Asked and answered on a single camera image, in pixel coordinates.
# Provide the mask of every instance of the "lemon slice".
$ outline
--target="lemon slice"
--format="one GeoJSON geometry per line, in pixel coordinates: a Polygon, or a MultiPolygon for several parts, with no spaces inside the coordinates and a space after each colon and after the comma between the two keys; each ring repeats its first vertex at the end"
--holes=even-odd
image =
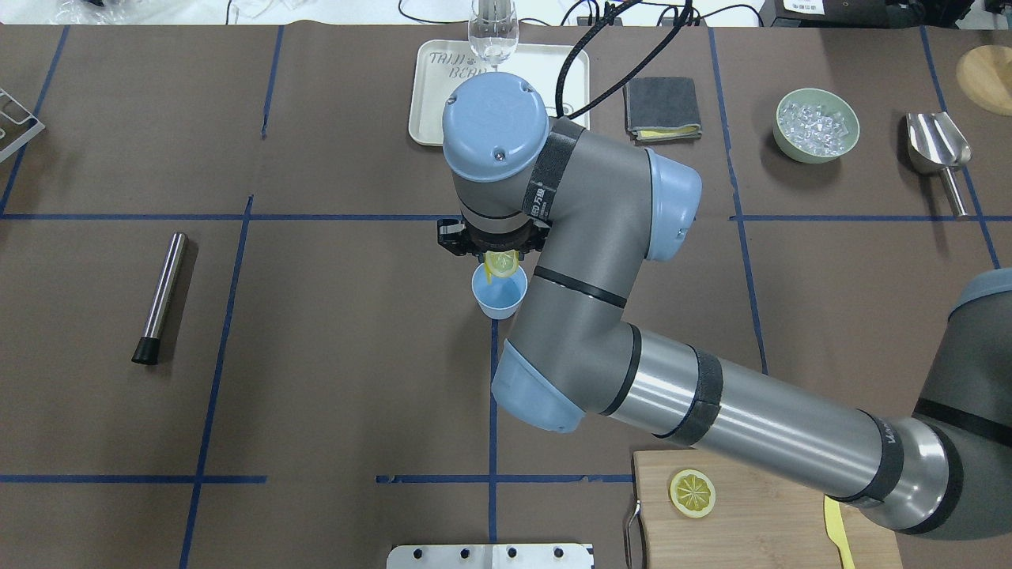
{"type": "Polygon", "coordinates": [[[716,503],[716,487],[705,474],[692,469],[683,470],[671,479],[669,494],[678,511],[689,517],[706,515],[716,503]]]}
{"type": "Polygon", "coordinates": [[[520,258],[515,250],[489,251],[485,253],[485,269],[492,276],[506,278],[516,272],[520,266],[520,258]]]}

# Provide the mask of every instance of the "brown table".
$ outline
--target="brown table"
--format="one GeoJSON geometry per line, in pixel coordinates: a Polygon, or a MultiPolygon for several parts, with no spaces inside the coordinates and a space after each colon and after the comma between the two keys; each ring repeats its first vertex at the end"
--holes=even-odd
{"type": "MultiPolygon", "coordinates": [[[[604,30],[591,91],[662,34],[604,30]]],[[[0,27],[0,84],[48,127],[0,164],[0,565],[382,567],[395,545],[490,541],[593,543],[598,567],[622,565],[630,453],[664,446],[490,404],[510,324],[475,306],[473,261],[435,244],[448,169],[406,129],[434,37],[463,29],[0,27]],[[173,231],[195,247],[166,361],[145,369],[130,355],[173,231]]],[[[703,138],[655,148],[704,195],[626,319],[909,414],[962,286],[1012,262],[1012,120],[955,82],[989,43],[1012,34],[683,31],[644,75],[695,80],[703,138]],[[802,86],[860,116],[842,160],[775,149],[773,106],[802,86]],[[904,158],[900,117],[942,97],[974,145],[977,221],[946,219],[939,180],[904,158]]],[[[621,97],[592,126],[629,140],[621,97]]],[[[1012,559],[1007,537],[901,548],[910,568],[1012,559]]]]}

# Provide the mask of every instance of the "ice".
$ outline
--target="ice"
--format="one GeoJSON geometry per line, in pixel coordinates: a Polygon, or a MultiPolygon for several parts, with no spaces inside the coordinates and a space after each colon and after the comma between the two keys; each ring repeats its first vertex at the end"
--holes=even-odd
{"type": "Polygon", "coordinates": [[[787,140],[809,154],[839,156],[847,148],[847,120],[840,111],[829,112],[824,105],[788,100],[780,108],[777,123],[787,140]]]}

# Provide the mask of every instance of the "bowl of ice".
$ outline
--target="bowl of ice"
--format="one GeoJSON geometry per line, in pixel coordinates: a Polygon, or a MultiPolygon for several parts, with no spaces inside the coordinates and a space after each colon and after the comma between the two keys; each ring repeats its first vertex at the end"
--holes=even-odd
{"type": "Polygon", "coordinates": [[[850,152],[861,135],[857,114],[829,91],[797,89],[776,105],[773,139],[784,154],[806,164],[821,164],[850,152]]]}

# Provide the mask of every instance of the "round wooden board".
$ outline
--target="round wooden board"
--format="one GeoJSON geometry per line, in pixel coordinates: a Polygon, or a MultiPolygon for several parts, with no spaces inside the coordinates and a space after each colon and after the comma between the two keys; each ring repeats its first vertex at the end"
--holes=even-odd
{"type": "Polygon", "coordinates": [[[981,46],[966,52],[955,66],[955,77],[972,101],[1012,116],[1012,48],[981,46]]]}

